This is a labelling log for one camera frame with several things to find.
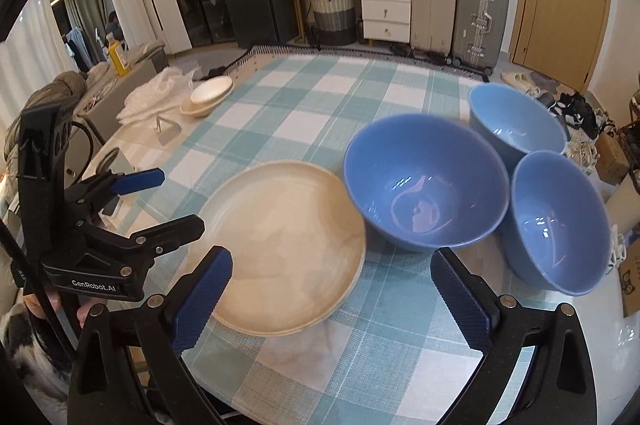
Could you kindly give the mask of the silver aluminium suitcase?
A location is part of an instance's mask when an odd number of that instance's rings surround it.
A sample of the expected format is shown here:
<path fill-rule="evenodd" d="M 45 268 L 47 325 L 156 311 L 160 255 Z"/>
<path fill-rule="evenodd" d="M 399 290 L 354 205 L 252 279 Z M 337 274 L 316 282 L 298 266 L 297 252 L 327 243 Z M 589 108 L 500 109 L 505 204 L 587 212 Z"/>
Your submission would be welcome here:
<path fill-rule="evenodd" d="M 488 78 L 498 62 L 509 0 L 457 0 L 451 58 Z"/>

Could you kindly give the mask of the white plastic bag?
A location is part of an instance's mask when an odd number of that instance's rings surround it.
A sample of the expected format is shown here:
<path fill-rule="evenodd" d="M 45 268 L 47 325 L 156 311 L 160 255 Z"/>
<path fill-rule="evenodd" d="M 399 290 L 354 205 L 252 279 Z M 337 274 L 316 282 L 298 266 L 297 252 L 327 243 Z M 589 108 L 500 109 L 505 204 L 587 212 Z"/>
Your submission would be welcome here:
<path fill-rule="evenodd" d="M 201 67 L 183 72 L 166 67 L 154 78 L 131 91 L 116 119 L 122 126 L 142 122 L 178 106 L 193 90 L 194 78 L 202 76 Z"/>

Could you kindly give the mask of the ribbed cream plate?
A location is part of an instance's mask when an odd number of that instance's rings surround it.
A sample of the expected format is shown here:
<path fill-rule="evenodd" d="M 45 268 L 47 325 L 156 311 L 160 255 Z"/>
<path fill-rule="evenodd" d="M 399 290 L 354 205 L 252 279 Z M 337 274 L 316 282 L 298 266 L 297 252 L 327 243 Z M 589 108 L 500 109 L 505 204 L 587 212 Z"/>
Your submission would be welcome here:
<path fill-rule="evenodd" d="M 224 182 L 200 212 L 190 271 L 220 245 L 232 277 L 213 316 L 253 336 L 284 336 L 326 319 L 355 286 L 366 227 L 335 174 L 294 160 L 265 163 Z"/>

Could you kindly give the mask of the beige suitcase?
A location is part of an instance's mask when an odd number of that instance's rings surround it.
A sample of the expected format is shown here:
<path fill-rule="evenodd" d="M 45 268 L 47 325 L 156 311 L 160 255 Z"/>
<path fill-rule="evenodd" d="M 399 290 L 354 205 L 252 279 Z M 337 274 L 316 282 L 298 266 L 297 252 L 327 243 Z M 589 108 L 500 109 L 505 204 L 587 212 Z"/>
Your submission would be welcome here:
<path fill-rule="evenodd" d="M 413 49 L 449 54 L 457 0 L 411 0 L 410 44 Z"/>

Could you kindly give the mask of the cardboard box with cat logo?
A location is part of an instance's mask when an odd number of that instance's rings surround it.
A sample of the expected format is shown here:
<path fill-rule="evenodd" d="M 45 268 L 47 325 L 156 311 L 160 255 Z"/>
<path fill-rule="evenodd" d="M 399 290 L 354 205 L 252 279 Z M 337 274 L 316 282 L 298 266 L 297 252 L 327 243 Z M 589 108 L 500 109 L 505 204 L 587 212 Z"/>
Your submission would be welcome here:
<path fill-rule="evenodd" d="M 636 240 L 627 249 L 627 257 L 618 268 L 622 291 L 624 317 L 640 310 L 640 241 Z"/>

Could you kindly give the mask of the small brown cardboard box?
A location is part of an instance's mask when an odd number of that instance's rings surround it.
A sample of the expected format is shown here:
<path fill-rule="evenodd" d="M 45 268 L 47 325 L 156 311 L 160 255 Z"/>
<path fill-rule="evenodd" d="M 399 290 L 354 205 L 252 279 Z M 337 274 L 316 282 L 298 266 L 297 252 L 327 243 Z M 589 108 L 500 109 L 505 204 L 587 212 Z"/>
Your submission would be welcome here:
<path fill-rule="evenodd" d="M 602 181 L 618 185 L 628 174 L 629 163 L 618 141 L 606 133 L 601 133 L 596 141 L 598 160 L 596 169 Z"/>

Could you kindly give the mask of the metal phone stand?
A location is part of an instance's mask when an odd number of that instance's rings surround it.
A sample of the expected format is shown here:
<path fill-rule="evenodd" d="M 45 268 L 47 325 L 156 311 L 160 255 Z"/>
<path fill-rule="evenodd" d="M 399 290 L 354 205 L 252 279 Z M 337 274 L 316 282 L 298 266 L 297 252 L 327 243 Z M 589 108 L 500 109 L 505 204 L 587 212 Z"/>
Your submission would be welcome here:
<path fill-rule="evenodd" d="M 178 122 L 172 119 L 157 115 L 154 122 L 154 131 L 161 146 L 167 146 L 182 133 L 182 128 Z"/>

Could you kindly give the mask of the beige slippers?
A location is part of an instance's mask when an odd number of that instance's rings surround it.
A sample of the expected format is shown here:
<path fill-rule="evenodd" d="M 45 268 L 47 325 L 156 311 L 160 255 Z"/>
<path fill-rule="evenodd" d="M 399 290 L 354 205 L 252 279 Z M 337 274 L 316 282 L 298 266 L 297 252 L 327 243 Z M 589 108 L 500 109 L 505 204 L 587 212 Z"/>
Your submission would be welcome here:
<path fill-rule="evenodd" d="M 534 84 L 532 78 L 526 73 L 506 72 L 501 74 L 501 79 L 506 85 L 529 96 L 540 95 L 540 88 Z"/>

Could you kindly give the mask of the cream shallow bowl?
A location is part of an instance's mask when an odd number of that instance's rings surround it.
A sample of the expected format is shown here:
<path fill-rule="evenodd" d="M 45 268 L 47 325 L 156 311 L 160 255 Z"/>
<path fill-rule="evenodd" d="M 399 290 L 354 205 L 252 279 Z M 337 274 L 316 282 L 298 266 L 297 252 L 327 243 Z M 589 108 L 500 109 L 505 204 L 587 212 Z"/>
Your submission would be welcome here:
<path fill-rule="evenodd" d="M 191 101 L 190 98 L 186 98 L 180 104 L 180 113 L 183 116 L 189 116 L 193 118 L 206 117 L 210 113 L 212 113 L 219 104 L 224 102 L 224 100 L 227 99 L 228 96 L 228 94 L 225 94 L 219 99 L 216 99 L 213 102 L 207 104 L 195 104 Z"/>

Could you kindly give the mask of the small white bowl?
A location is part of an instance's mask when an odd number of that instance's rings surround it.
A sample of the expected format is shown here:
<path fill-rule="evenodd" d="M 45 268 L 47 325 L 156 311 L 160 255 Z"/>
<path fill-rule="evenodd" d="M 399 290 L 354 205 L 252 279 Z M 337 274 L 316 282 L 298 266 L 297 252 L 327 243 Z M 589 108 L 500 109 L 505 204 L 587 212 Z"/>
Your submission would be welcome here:
<path fill-rule="evenodd" d="M 209 78 L 193 89 L 190 100 L 196 105 L 209 104 L 222 98 L 232 87 L 233 79 L 230 76 Z"/>

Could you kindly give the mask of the white drawer cabinet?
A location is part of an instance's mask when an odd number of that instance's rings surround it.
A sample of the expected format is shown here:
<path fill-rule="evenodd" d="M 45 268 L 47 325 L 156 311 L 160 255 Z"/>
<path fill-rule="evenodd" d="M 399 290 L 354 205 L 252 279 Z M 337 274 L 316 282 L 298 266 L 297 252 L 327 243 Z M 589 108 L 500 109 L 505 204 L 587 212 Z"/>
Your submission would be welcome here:
<path fill-rule="evenodd" d="M 361 0 L 361 14 L 367 39 L 410 42 L 411 0 Z"/>

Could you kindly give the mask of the large blue bowl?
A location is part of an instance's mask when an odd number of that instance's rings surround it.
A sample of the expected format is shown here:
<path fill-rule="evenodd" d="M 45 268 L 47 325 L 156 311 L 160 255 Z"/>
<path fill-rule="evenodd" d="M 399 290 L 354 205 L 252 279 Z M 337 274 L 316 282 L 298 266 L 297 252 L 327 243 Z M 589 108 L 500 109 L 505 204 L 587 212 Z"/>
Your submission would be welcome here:
<path fill-rule="evenodd" d="M 409 252 L 483 240 L 509 207 L 509 175 L 497 151 L 474 130 L 434 115 L 367 125 L 346 148 L 343 179 L 367 223 Z"/>

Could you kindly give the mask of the yellow bottle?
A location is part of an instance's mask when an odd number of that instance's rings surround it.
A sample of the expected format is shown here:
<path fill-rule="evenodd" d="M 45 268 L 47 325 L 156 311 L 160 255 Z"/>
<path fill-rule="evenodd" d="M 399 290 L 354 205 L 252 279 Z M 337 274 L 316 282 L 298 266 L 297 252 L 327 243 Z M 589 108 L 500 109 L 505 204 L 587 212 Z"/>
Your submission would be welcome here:
<path fill-rule="evenodd" d="M 106 34 L 106 40 L 108 42 L 108 54 L 110 55 L 112 63 L 114 64 L 116 73 L 119 76 L 127 75 L 130 72 L 131 67 L 126 58 L 125 50 L 122 47 L 122 43 L 118 41 L 112 33 Z"/>

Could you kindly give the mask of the woven laundry basket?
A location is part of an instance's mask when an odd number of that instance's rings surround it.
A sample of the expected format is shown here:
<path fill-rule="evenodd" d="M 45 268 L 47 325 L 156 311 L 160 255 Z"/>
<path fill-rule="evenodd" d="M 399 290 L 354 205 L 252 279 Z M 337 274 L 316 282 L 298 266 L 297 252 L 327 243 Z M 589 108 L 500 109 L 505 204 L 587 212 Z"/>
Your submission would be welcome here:
<path fill-rule="evenodd" d="M 347 46 L 357 40 L 354 0 L 311 0 L 320 46 Z"/>

